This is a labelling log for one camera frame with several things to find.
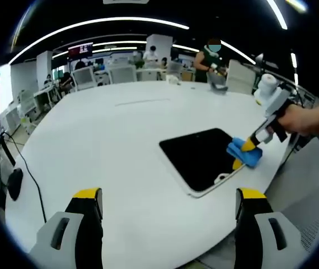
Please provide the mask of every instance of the window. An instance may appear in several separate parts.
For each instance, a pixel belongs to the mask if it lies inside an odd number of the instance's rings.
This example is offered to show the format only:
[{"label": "window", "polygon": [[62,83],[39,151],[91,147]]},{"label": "window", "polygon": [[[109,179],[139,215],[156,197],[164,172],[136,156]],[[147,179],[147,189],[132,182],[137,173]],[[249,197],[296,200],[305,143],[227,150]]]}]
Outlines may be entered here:
[{"label": "window", "polygon": [[65,73],[65,66],[59,66],[58,68],[53,69],[53,80],[58,80],[63,77]]}]

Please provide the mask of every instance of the white table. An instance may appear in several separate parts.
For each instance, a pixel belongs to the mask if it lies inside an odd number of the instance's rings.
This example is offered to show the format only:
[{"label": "white table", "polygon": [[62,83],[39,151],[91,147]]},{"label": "white table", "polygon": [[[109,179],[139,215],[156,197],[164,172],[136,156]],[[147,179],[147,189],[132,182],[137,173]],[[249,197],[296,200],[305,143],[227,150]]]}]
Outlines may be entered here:
[{"label": "white table", "polygon": [[[81,189],[103,190],[104,268],[175,268],[198,257],[236,226],[238,187],[265,192],[288,139],[262,145],[255,169],[244,167],[196,199],[158,143],[214,127],[248,137],[262,123],[250,95],[217,95],[208,84],[134,82],[66,95],[43,119],[22,150],[38,181],[47,218],[64,211]],[[44,224],[34,182],[24,173],[17,201],[6,199],[6,224],[29,251]]]}]

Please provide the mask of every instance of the computer mouse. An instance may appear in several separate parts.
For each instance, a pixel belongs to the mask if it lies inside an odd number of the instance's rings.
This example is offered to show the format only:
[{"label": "computer mouse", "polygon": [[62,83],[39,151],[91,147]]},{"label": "computer mouse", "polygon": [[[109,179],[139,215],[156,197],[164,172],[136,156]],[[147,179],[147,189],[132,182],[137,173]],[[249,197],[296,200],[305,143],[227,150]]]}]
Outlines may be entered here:
[{"label": "computer mouse", "polygon": [[23,171],[20,168],[14,169],[8,178],[8,191],[13,201],[18,199],[22,180]]}]

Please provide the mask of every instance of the ceiling light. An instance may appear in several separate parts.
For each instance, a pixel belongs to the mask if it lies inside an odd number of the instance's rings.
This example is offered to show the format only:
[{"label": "ceiling light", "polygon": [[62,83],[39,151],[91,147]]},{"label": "ceiling light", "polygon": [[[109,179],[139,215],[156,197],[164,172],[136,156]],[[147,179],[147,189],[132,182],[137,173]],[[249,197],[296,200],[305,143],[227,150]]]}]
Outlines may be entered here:
[{"label": "ceiling light", "polygon": [[299,78],[298,78],[298,74],[294,74],[294,81],[295,81],[295,85],[299,85]]},{"label": "ceiling light", "polygon": [[109,52],[111,50],[125,50],[125,49],[137,49],[137,47],[121,47],[121,48],[110,48],[110,49],[98,49],[98,50],[93,50],[92,53]]},{"label": "ceiling light", "polygon": [[56,35],[58,33],[61,33],[63,31],[75,28],[75,27],[79,27],[79,26],[83,26],[83,25],[87,25],[87,24],[95,24],[98,22],[106,22],[106,21],[146,21],[146,22],[155,22],[158,24],[166,24],[166,25],[171,25],[174,27],[178,27],[178,28],[182,28],[185,30],[188,30],[189,27],[182,25],[182,24],[176,24],[174,22],[170,22],[170,21],[163,21],[163,20],[158,20],[156,18],[142,18],[142,17],[112,17],[112,18],[98,18],[95,20],[90,20],[90,21],[83,21],[83,22],[79,22],[77,24],[71,24],[69,26],[63,27],[59,30],[53,31],[50,34],[44,35],[42,38],[39,38],[37,41],[31,43],[29,46],[27,46],[25,49],[23,49],[22,51],[20,51],[18,54],[16,54],[10,61],[9,64],[12,64],[17,58],[19,58],[22,54],[24,54],[24,52],[28,51],[29,49],[31,49],[33,46],[35,46],[36,44],[44,41],[45,39]]},{"label": "ceiling light", "polygon": [[67,54],[68,52],[61,52],[61,53],[59,53],[59,54],[57,54],[57,55],[54,55],[53,56],[53,59],[55,59],[56,57],[59,57],[59,56],[61,56],[61,55],[64,55],[64,54]]},{"label": "ceiling light", "polygon": [[298,12],[306,12],[307,11],[307,5],[305,2],[300,0],[286,0],[288,4],[293,6]]},{"label": "ceiling light", "polygon": [[298,63],[296,61],[295,53],[292,53],[292,62],[293,62],[293,67],[298,68]]},{"label": "ceiling light", "polygon": [[110,49],[98,49],[98,50],[93,50],[92,53],[97,53],[97,52],[109,52]]},{"label": "ceiling light", "polygon": [[96,46],[103,46],[103,45],[111,45],[111,44],[147,44],[147,41],[132,41],[132,40],[128,40],[128,41],[113,41],[113,42],[104,42],[104,43],[97,43],[92,45],[93,47]]},{"label": "ceiling light", "polygon": [[173,44],[172,47],[174,48],[179,48],[179,49],[186,49],[186,50],[190,50],[192,52],[199,52],[199,49],[193,49],[193,48],[189,48],[189,47],[185,47],[185,46],[180,46],[180,45],[176,45]]},{"label": "ceiling light", "polygon": [[110,50],[121,50],[121,49],[137,49],[137,47],[121,47],[121,48],[111,48]]},{"label": "ceiling light", "polygon": [[245,55],[244,53],[242,53],[240,50],[236,49],[235,47],[229,45],[227,42],[224,42],[224,41],[222,40],[222,44],[223,44],[224,46],[226,46],[227,48],[231,49],[232,51],[238,53],[240,56],[246,58],[246,59],[247,59],[249,62],[251,62],[252,64],[256,64],[256,62],[255,62],[253,59],[251,59],[249,56]]},{"label": "ceiling light", "polygon": [[276,3],[274,2],[274,0],[267,0],[268,4],[270,5],[271,9],[274,11],[275,15],[276,15],[276,18],[278,19],[281,27],[284,29],[284,30],[287,30],[288,27],[287,27],[287,24],[284,20],[284,17],[282,15],[282,13],[280,12],[279,10],[279,7],[276,5]]}]

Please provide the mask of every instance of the tablet screen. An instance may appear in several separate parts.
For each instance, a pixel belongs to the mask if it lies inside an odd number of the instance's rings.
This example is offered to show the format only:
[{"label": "tablet screen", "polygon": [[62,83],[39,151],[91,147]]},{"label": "tablet screen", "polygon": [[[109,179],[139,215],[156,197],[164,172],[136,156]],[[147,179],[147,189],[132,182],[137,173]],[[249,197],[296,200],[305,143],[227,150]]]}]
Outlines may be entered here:
[{"label": "tablet screen", "polygon": [[196,192],[214,185],[219,174],[232,173],[234,157],[226,152],[232,137],[215,128],[161,141],[159,146]]}]

